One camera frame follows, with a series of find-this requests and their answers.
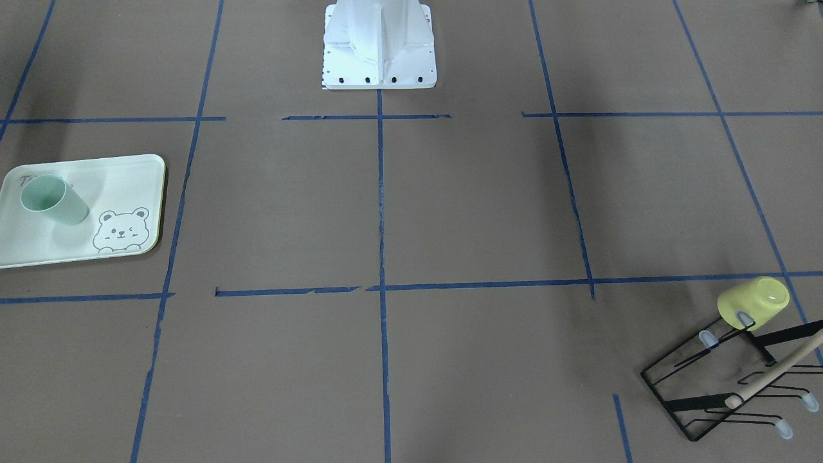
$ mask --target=wooden handle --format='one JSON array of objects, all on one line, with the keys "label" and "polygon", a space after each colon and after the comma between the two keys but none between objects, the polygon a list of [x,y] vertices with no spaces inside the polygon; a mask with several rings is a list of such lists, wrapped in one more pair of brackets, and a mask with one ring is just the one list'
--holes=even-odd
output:
[{"label": "wooden handle", "polygon": [[726,406],[730,409],[736,409],[743,405],[743,402],[751,399],[751,397],[760,392],[760,390],[774,382],[778,376],[787,372],[789,368],[794,367],[797,362],[800,362],[800,359],[806,357],[811,351],[820,347],[821,344],[823,344],[823,330],[817,331],[817,333],[807,339],[805,343],[797,346],[788,357],[772,365],[756,380],[743,386],[736,395],[732,395],[726,399]]}]

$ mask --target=yellow-green cup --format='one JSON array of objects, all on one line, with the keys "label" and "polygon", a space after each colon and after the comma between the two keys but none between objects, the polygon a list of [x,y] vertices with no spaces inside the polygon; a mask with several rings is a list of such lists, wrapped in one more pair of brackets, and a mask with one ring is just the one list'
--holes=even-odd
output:
[{"label": "yellow-green cup", "polygon": [[737,313],[744,311],[755,321],[749,329],[754,331],[782,311],[788,305],[789,298],[788,289],[779,280],[757,277],[721,293],[718,310],[726,323],[738,330],[745,328],[737,318]]},{"label": "yellow-green cup", "polygon": [[56,175],[40,175],[30,181],[20,193],[23,208],[55,222],[77,225],[89,215],[89,207],[80,196]]}]

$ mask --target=bear ear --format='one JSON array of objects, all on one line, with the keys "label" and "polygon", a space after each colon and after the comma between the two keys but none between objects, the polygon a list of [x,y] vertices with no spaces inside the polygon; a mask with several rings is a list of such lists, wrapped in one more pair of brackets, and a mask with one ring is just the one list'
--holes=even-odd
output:
[{"label": "bear ear", "polygon": [[100,215],[100,223],[106,222],[107,220],[111,219],[115,215],[117,215],[117,214],[115,214],[114,211],[106,211],[106,212],[102,213]]}]

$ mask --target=white tray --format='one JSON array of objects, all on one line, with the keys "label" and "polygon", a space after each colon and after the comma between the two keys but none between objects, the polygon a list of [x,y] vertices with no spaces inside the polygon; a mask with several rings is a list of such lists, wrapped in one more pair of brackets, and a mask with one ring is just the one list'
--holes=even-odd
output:
[{"label": "white tray", "polygon": [[[86,201],[82,222],[62,225],[23,208],[20,192],[43,174],[60,175]],[[157,244],[164,183],[165,162],[156,154],[15,167],[0,189],[0,269],[149,251]]]}]

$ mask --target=cartoon bear face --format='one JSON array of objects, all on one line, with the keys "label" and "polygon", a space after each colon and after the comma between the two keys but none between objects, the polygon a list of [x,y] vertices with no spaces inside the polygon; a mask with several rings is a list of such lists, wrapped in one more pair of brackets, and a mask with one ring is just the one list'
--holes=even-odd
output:
[{"label": "cartoon bear face", "polygon": [[149,229],[146,218],[149,210],[136,208],[132,213],[118,214],[106,211],[100,215],[100,229],[97,230],[92,243],[95,248],[102,250],[128,250],[140,246],[148,241]]}]

